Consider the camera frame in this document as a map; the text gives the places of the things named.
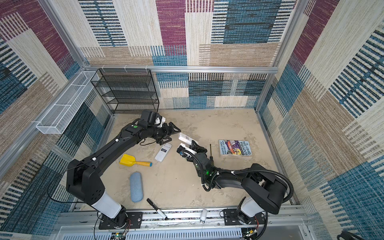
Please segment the black yellow screwdriver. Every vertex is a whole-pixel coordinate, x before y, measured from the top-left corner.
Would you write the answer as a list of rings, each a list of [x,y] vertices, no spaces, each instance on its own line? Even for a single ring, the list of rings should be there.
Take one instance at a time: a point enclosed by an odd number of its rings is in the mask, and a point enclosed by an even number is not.
[[[212,144],[210,144],[210,164],[211,164],[211,167],[214,166],[214,159],[212,156]]]

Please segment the white air conditioner remote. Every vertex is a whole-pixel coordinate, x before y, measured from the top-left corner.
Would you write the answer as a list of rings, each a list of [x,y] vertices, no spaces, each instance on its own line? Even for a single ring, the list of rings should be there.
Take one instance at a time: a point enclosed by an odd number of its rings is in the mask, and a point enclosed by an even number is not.
[[[192,154],[196,154],[197,152],[192,150],[190,146],[192,145],[192,141],[194,139],[188,137],[187,135],[183,133],[179,133],[179,140],[182,141],[180,144],[183,148],[185,148],[187,151],[191,152]]]

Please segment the white remote with red buttons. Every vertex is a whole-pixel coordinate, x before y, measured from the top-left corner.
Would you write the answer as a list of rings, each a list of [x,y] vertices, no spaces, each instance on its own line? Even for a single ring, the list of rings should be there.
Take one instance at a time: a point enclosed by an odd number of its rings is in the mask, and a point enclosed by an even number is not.
[[[167,156],[171,147],[172,147],[172,145],[169,143],[164,144],[161,147],[161,149],[159,150],[159,152],[157,153],[157,155],[155,156],[155,160],[158,162],[162,162],[165,159],[165,157]]]

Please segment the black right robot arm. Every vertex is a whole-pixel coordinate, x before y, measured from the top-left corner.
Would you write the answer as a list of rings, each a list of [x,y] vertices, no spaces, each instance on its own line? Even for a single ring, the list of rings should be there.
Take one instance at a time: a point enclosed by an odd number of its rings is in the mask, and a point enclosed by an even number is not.
[[[226,170],[214,165],[213,157],[207,156],[207,149],[192,141],[190,147],[180,145],[177,152],[192,162],[201,180],[203,189],[243,189],[249,195],[244,197],[236,210],[235,219],[243,225],[250,224],[255,216],[265,212],[277,215],[281,205],[294,194],[292,182],[283,174],[267,170],[259,164],[243,170]]]

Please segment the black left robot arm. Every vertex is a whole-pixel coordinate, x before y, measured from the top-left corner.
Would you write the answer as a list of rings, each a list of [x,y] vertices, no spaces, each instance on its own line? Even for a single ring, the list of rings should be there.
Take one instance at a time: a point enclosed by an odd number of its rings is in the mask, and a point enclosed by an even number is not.
[[[107,194],[101,176],[124,152],[143,140],[151,138],[163,145],[172,140],[171,135],[180,132],[157,112],[144,110],[140,118],[123,127],[104,147],[81,161],[74,159],[69,163],[67,192],[103,214],[113,228],[121,229],[128,221],[126,209]]]

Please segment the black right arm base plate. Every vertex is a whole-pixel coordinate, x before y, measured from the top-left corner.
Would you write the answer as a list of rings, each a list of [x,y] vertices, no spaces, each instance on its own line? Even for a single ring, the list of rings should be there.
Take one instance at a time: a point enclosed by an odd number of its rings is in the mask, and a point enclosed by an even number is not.
[[[219,213],[224,219],[226,226],[236,225],[263,225],[265,223],[265,214],[258,213],[254,217],[248,217],[237,209],[224,209]]]

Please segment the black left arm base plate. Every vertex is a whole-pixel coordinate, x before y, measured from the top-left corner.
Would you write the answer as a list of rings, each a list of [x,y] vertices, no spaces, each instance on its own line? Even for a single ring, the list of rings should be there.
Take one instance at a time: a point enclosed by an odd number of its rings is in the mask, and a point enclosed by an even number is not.
[[[110,219],[104,214],[101,217],[99,230],[139,229],[142,224],[143,212],[126,212],[114,219]]]

